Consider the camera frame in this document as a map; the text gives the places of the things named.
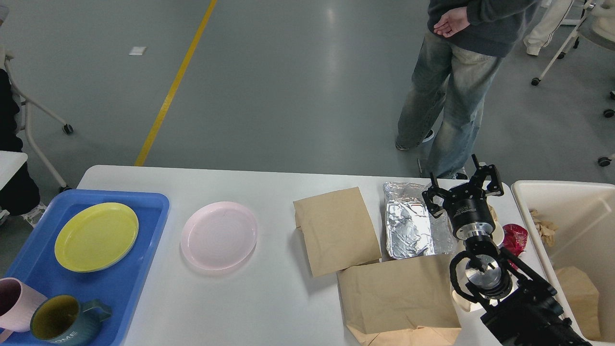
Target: brown paper bag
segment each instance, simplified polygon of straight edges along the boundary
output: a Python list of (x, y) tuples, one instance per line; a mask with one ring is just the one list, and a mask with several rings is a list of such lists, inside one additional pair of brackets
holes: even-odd
[(363, 334), (460, 328), (451, 298), (450, 256), (359, 265), (338, 273), (346, 325)]
[(596, 286), (587, 274), (576, 267), (558, 269), (555, 275), (583, 336), (590, 340), (600, 340), (599, 293)]
[(374, 226), (358, 187), (305, 198), (295, 205), (313, 276), (378, 260)]
[(363, 334), (348, 327), (361, 346), (451, 346), (457, 340), (461, 328), (404, 329), (376, 334)]

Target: white table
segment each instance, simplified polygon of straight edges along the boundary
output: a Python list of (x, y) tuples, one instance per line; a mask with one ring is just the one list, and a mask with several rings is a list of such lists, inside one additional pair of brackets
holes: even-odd
[(0, 150), (0, 188), (9, 182), (27, 159), (26, 153)]
[[(358, 345), (345, 328), (335, 274), (313, 278), (303, 236), (295, 230), (293, 201), (358, 186), (378, 238), (383, 183), (427, 184), (427, 179), (156, 167), (94, 166), (77, 188), (159, 192), (169, 217), (149, 270), (125, 345)], [(458, 180), (439, 180), (450, 188)], [(192, 271), (180, 252), (187, 219), (202, 206), (234, 201), (258, 219), (250, 260), (225, 276)], [(489, 203), (505, 225), (523, 225), (508, 187)], [(544, 276), (528, 242), (522, 259)], [(498, 346), (480, 321), (481, 311), (458, 310), (462, 332), (455, 345)]]

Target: mug handle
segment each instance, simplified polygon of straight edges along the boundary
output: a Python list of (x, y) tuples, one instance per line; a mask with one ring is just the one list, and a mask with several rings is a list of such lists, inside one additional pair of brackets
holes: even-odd
[(99, 299), (93, 299), (83, 305), (83, 312), (89, 311), (93, 308), (99, 308), (103, 312), (98, 314), (98, 321), (102, 322), (111, 317), (111, 307), (103, 304)]
[(2, 333), (0, 333), (0, 344), (5, 342), (11, 334), (13, 334), (13, 331), (10, 331), (8, 329), (3, 330)]

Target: sneaker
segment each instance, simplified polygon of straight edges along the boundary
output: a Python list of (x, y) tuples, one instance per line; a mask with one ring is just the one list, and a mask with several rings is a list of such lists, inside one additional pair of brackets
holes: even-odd
[(34, 209), (30, 210), (26, 214), (23, 214), (22, 217), (32, 226), (32, 228), (34, 228), (41, 219), (45, 210), (47, 210), (47, 206), (45, 204), (39, 203), (39, 205), (34, 207)]
[(0, 226), (9, 218), (9, 215), (8, 210), (0, 210)]
[(430, 140), (434, 139), (435, 137), (435, 132), (434, 130), (429, 130), (429, 132), (427, 133), (427, 135), (425, 136), (425, 139), (423, 140), (423, 143), (425, 142), (429, 142)]
[(450, 177), (450, 179), (467, 180), (467, 175), (462, 172), (457, 172), (453, 174), (453, 176)]
[[(425, 139), (423, 139), (423, 143), (425, 142), (429, 142), (430, 140), (434, 139), (435, 137), (435, 132), (434, 130), (429, 130), (429, 132), (427, 133), (427, 135), (425, 136)], [(395, 142), (395, 147), (398, 150), (410, 150), (410, 148), (406, 148), (406, 147), (402, 147), (399, 143)]]
[(397, 150), (402, 150), (402, 151), (404, 151), (404, 150), (410, 150), (410, 148), (405, 148), (405, 147), (402, 147), (402, 146), (401, 146), (401, 145), (399, 145), (399, 143), (397, 143), (397, 142), (395, 142), (395, 149), (397, 149)]
[(533, 57), (537, 57), (540, 53), (540, 48), (542, 48), (542, 46), (537, 44), (529, 44), (525, 38), (523, 39), (523, 44), (525, 45), (525, 52)]

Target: dark sweatshirt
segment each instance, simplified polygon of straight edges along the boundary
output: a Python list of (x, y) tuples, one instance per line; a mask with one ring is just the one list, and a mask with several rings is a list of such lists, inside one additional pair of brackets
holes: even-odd
[(467, 6), (470, 26), (446, 39), (472, 52), (505, 57), (525, 32), (540, 0), (430, 0), (427, 27), (451, 9)]

